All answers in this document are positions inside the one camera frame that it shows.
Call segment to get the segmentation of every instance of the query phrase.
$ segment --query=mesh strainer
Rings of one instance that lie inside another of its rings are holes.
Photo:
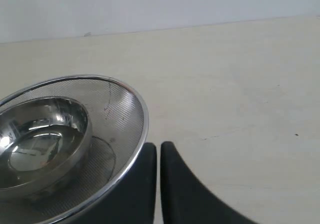
[[[0,101],[0,112],[45,96],[81,102],[92,121],[89,160],[67,188],[36,203],[0,203],[0,223],[68,222],[101,200],[131,168],[147,135],[148,110],[137,91],[113,78],[66,76],[18,91]]]

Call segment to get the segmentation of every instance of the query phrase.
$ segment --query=table surface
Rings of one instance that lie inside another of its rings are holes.
[[[147,140],[175,142],[230,206],[319,223],[319,44],[319,17],[2,44],[0,97],[62,75],[121,79],[146,101]]]

